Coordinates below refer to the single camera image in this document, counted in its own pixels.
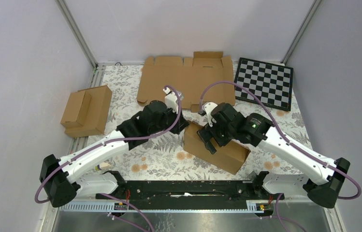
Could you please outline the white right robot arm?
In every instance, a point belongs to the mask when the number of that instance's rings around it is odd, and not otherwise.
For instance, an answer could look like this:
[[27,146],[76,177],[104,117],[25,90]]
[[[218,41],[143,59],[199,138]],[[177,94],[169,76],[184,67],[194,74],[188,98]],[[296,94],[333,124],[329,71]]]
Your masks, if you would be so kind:
[[253,193],[259,199],[270,194],[300,195],[325,208],[334,208],[350,167],[344,158],[325,157],[295,141],[280,135],[275,123],[266,117],[251,113],[248,116],[236,111],[229,103],[207,102],[199,115],[207,123],[197,134],[211,153],[216,153],[212,141],[226,146],[231,140],[250,144],[278,155],[301,171],[301,174],[274,174],[262,171],[252,178]]

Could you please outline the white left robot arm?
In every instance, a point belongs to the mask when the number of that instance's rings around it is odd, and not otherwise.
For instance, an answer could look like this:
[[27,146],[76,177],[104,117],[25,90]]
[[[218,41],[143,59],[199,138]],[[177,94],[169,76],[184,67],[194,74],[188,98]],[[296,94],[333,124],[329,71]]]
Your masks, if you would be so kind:
[[36,203],[49,202],[58,208],[78,196],[110,194],[119,199],[126,186],[113,174],[85,173],[114,155],[130,150],[167,132],[179,134],[188,125],[182,115],[181,100],[154,100],[108,135],[78,152],[57,158],[50,154],[43,159],[35,193]]

